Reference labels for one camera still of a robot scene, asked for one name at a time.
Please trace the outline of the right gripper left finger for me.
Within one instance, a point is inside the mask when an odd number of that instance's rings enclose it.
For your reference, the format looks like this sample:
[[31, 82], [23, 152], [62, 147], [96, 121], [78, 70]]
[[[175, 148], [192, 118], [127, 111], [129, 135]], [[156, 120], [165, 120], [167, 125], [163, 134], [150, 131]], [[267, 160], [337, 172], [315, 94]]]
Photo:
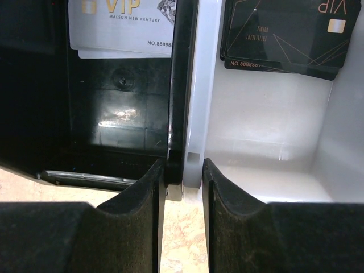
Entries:
[[93, 207], [1, 203], [2, 272], [159, 272], [164, 161]]

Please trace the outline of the black white card sorting tray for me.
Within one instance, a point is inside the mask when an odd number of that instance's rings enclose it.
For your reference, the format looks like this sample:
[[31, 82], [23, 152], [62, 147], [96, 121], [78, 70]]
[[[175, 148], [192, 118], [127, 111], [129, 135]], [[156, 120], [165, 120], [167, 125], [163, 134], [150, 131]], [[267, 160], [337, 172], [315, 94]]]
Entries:
[[362, 1], [333, 81], [225, 68], [226, 1], [176, 1], [170, 57], [71, 49], [68, 2], [1, 2], [1, 167], [121, 191], [162, 160], [180, 201], [210, 159], [264, 202], [363, 202]]

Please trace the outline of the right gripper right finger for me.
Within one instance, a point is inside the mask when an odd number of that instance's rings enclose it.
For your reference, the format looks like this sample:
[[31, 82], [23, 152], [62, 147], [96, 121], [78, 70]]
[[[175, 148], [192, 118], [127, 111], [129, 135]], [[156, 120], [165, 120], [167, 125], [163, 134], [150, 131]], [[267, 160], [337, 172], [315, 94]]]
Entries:
[[210, 272], [362, 272], [363, 205], [264, 203], [202, 168]]

